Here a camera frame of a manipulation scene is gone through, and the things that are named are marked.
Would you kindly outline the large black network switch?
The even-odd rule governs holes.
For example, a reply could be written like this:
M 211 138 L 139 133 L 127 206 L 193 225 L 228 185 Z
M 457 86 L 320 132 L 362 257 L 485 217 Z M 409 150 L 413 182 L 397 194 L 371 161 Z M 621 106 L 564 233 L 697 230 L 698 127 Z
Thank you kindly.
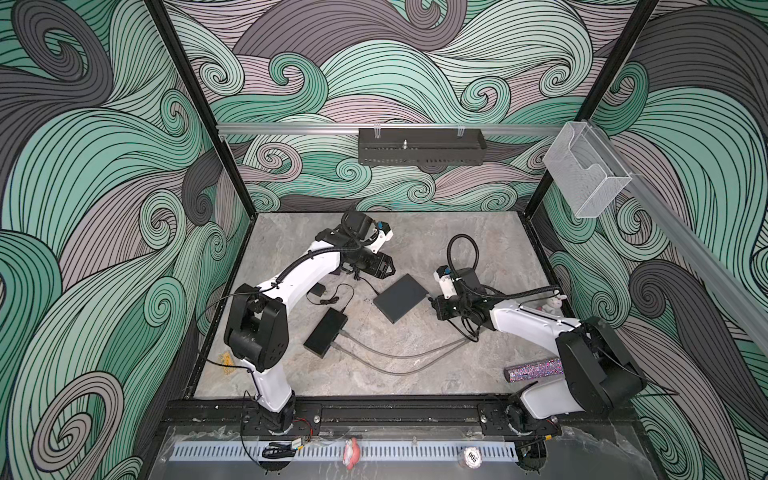
M 405 274 L 373 299 L 373 304 L 392 324 L 428 296 L 427 290 L 410 274 Z

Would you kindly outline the small black ribbed switch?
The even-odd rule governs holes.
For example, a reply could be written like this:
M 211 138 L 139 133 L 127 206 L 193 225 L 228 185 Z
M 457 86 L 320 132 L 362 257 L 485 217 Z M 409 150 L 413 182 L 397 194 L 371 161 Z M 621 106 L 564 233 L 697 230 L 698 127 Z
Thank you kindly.
M 324 358 L 347 321 L 345 313 L 334 308 L 327 309 L 303 346 L 318 358 Z

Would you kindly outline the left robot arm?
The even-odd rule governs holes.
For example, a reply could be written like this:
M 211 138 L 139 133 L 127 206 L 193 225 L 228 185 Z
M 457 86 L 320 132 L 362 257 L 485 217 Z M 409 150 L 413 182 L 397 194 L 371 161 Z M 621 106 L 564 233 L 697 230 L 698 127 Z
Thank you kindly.
M 223 341 L 235 365 L 250 375 L 269 430 L 282 432 L 293 424 L 295 392 L 281 364 L 290 340 L 289 313 L 321 279 L 344 265 L 378 279 L 393 275 L 394 262 L 381 251 L 392 237 L 388 223 L 347 211 L 279 274 L 257 286 L 243 284 L 232 295 Z

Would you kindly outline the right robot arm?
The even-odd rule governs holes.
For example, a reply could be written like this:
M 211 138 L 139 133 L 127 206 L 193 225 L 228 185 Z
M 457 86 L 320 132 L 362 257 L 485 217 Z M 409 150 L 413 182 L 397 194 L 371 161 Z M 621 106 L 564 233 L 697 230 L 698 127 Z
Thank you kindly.
M 476 269 L 479 247 L 468 234 L 453 236 L 446 264 L 435 271 L 441 293 L 430 300 L 437 319 L 452 323 L 468 340 L 487 330 L 522 338 L 547 350 L 563 369 L 552 380 L 535 381 L 511 395 L 507 416 L 515 429 L 551 426 L 556 416 L 586 412 L 607 416 L 644 390 L 649 381 L 615 330 L 603 319 L 563 317 L 524 305 L 555 286 L 505 294 L 482 284 Z

